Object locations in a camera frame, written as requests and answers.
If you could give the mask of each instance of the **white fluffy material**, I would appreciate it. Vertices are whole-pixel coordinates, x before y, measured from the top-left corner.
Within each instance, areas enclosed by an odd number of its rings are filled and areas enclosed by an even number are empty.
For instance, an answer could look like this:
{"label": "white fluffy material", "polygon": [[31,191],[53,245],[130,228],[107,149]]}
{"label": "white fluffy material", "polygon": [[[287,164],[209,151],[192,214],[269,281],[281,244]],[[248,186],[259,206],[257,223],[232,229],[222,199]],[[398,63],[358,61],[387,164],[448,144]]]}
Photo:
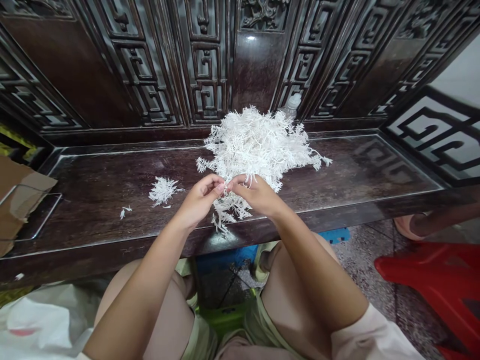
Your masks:
{"label": "white fluffy material", "polygon": [[167,201],[172,197],[173,194],[185,191],[184,189],[177,189],[175,185],[178,183],[178,180],[170,180],[165,177],[155,177],[156,183],[153,183],[153,189],[151,189],[148,197],[152,199],[155,203],[151,206],[152,208],[166,204]]}
{"label": "white fluffy material", "polygon": [[123,218],[125,217],[125,210],[127,211],[132,211],[132,208],[130,207],[130,205],[128,205],[128,207],[122,207],[121,208],[121,213],[120,213],[120,220],[123,220]]}
{"label": "white fluffy material", "polygon": [[[211,127],[204,142],[214,158],[208,161],[199,157],[198,171],[202,173],[209,168],[227,183],[238,174],[247,174],[250,182],[256,181],[258,174],[278,193],[283,174],[288,170],[307,165],[319,170],[322,161],[329,166],[332,160],[309,147],[303,124],[294,126],[293,120],[281,111],[275,116],[261,115],[254,106],[244,108],[241,114],[228,113],[220,126]],[[233,192],[216,200],[213,206],[218,220],[213,215],[212,223],[224,232],[224,222],[235,223],[235,216],[239,220],[252,216],[249,204]]]}

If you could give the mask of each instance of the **sleeve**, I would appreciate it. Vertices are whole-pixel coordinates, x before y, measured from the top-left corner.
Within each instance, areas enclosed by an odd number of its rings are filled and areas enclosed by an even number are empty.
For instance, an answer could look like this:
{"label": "sleeve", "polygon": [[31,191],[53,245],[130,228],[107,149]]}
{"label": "sleeve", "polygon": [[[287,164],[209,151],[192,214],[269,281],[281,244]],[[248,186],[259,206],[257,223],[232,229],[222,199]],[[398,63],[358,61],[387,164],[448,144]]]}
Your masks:
{"label": "sleeve", "polygon": [[331,334],[333,360],[424,360],[394,322],[372,304],[353,325]]}

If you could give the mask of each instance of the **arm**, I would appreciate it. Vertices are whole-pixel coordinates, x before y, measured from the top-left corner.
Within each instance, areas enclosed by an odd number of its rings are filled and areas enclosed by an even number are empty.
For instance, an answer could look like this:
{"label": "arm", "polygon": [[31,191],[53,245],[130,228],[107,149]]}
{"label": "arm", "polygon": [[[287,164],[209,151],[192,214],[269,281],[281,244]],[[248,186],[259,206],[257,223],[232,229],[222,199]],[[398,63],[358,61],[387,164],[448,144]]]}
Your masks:
{"label": "arm", "polygon": [[334,332],[358,321],[369,302],[350,276],[260,176],[256,175],[257,182],[249,181],[249,188],[245,180],[245,175],[236,176],[228,189],[275,224],[322,325]]}
{"label": "arm", "polygon": [[214,174],[197,182],[95,327],[83,353],[91,359],[141,359],[185,241],[225,188]]}

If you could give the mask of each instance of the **plastic bottle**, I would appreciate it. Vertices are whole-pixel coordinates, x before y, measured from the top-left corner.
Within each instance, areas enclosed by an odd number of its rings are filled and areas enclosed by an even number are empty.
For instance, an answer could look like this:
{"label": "plastic bottle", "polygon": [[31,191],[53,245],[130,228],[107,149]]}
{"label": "plastic bottle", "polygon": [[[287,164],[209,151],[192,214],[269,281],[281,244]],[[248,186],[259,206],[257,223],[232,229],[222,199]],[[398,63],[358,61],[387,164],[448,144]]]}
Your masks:
{"label": "plastic bottle", "polygon": [[296,93],[288,98],[286,105],[279,108],[278,111],[285,113],[287,118],[296,118],[297,117],[297,108],[302,101],[302,94]]}

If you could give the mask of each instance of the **white plastic bag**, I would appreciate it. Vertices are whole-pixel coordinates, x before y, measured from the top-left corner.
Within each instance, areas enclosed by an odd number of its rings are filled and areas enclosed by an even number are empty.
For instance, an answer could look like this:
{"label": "white plastic bag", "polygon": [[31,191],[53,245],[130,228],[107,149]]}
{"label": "white plastic bag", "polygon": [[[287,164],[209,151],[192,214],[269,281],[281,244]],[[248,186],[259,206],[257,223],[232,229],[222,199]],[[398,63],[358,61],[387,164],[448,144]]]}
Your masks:
{"label": "white plastic bag", "polygon": [[74,359],[100,298],[72,284],[45,286],[0,309],[0,359]]}

